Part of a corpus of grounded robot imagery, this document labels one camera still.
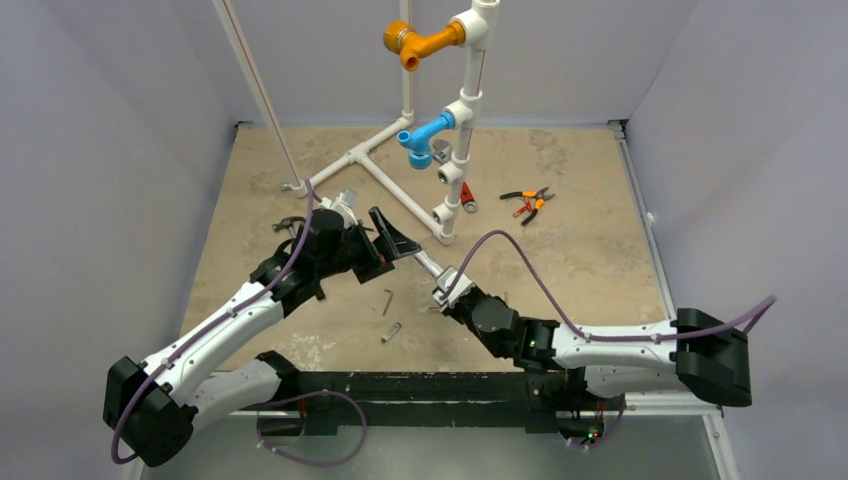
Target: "gray wall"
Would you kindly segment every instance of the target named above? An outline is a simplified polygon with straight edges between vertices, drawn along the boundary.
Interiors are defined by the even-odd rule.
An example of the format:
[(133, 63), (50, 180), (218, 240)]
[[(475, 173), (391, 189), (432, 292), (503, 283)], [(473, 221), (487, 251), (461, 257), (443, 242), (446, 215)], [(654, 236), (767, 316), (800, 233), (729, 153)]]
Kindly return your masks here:
[(848, 4), (701, 0), (629, 124), (678, 305), (751, 336), (742, 478), (848, 478)]
[[(486, 57), (483, 124), (557, 125), (628, 118), (650, 87), (696, 0), (504, 0)], [(260, 116), (211, 0), (175, 0), (229, 113)], [(398, 0), (233, 6), (280, 121), (385, 123), (401, 108), (400, 63), (382, 46)], [(443, 28), (470, 0), (413, 1), (422, 33)], [(418, 120), (437, 115), (462, 85), (464, 52), (448, 49), (415, 74)]]
[(165, 0), (0, 32), (0, 478), (113, 478), (106, 371), (179, 328), (231, 119)]

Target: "wire cutters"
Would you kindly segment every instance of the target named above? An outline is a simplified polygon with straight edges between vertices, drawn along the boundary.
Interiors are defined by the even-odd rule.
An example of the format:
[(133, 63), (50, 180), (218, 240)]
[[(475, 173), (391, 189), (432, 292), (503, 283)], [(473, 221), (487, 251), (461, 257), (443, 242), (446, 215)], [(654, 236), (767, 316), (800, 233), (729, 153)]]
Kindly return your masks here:
[(524, 220), (521, 221), (521, 226), (526, 226), (530, 223), (531, 220), (536, 218), (536, 214), (539, 213), (539, 209), (545, 205), (545, 202), (554, 198), (555, 193), (551, 193), (550, 195), (546, 195), (545, 192), (548, 191), (549, 187), (545, 187), (541, 190), (531, 190), (527, 192), (509, 192), (501, 195), (501, 200), (506, 198), (524, 198), (525, 206), (524, 208), (515, 212), (513, 216), (517, 217), (524, 213), (525, 211), (530, 210), (530, 215), (527, 216)]

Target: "blue valve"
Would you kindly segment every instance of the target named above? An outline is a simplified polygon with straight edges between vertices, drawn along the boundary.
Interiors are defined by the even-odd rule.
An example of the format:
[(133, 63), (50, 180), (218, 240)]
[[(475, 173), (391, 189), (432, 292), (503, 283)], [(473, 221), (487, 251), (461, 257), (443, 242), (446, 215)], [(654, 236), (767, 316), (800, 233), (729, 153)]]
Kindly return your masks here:
[(442, 130), (456, 126), (456, 120), (450, 112), (442, 112), (435, 120), (409, 133), (408, 130), (398, 132), (398, 142), (409, 149), (409, 164), (412, 168), (424, 170), (433, 163), (433, 151), (430, 149), (430, 139)]

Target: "orange valve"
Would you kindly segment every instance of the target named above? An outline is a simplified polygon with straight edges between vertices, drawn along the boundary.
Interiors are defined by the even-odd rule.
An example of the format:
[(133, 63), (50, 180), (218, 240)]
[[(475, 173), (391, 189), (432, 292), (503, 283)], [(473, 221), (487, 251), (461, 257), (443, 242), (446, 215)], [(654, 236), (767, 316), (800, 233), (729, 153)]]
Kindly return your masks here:
[(408, 72), (418, 68), (422, 58), (451, 45), (465, 43), (465, 28), (459, 22), (451, 22), (444, 30), (429, 37), (419, 35), (412, 25), (395, 20), (383, 32), (383, 45), (400, 56), (400, 63)]

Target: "white pipe frame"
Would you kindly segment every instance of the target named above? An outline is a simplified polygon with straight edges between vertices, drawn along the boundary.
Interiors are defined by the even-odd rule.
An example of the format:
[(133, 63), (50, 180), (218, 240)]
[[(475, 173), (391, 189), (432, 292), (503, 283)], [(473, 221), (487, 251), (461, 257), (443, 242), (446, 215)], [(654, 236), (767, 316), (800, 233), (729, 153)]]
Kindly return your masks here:
[[(303, 197), (306, 195), (305, 185), (298, 177), (297, 170), (292, 162), (290, 150), (277, 121), (274, 109), (271, 106), (268, 93), (265, 90), (262, 79), (259, 77), (256, 62), (250, 54), (238, 19), (232, 5), (230, 5), (230, 0), (213, 0), (213, 2), (218, 11), (221, 23), (227, 31), (230, 44), (236, 52), (245, 78), (251, 87), (253, 98), (257, 106), (259, 106), (265, 123), (272, 129), (278, 150), (286, 160), (289, 178), (292, 181), (282, 184), (282, 188), (284, 190), (294, 190), (298, 197)], [(480, 99), (482, 98), (480, 81), (483, 75), (483, 60), (486, 55), (486, 48), (491, 43), (492, 34), (494, 33), (499, 6), (500, 0), (472, 0), (470, 10), (462, 12), (451, 19), (451, 21), (462, 23), (466, 33), (465, 42), (460, 46), (469, 47), (469, 49), (468, 61), (465, 68), (465, 80), (462, 90), (460, 90), (460, 98), (445, 108), (445, 110), (451, 112), (456, 120), (455, 128), (459, 129), (459, 141), (457, 142), (457, 148), (451, 155), (450, 163), (443, 167), (443, 169), (447, 169), (440, 169), (439, 177), (442, 178), (444, 172), (444, 179), (450, 186), (450, 192), (442, 204), (434, 208), (431, 213), (428, 213), (397, 183), (389, 178), (380, 167), (368, 158), (371, 150), (389, 138), (394, 137), (401, 130), (411, 126), (415, 119), (415, 111), (412, 106), (412, 74), (406, 70), (402, 72), (403, 110), (401, 111), (400, 118), (370, 139), (351, 148), (338, 160), (313, 175), (310, 178), (312, 186), (317, 187), (344, 167), (357, 163), (371, 173), (421, 223), (427, 226), (441, 243), (448, 245), (453, 242), (456, 238), (454, 224), (460, 207), (460, 192), (462, 190), (462, 184), (468, 175), (468, 164), (471, 159), (468, 154), (471, 133), (480, 115)], [(410, 23), (410, 0), (400, 0), (400, 19)]]

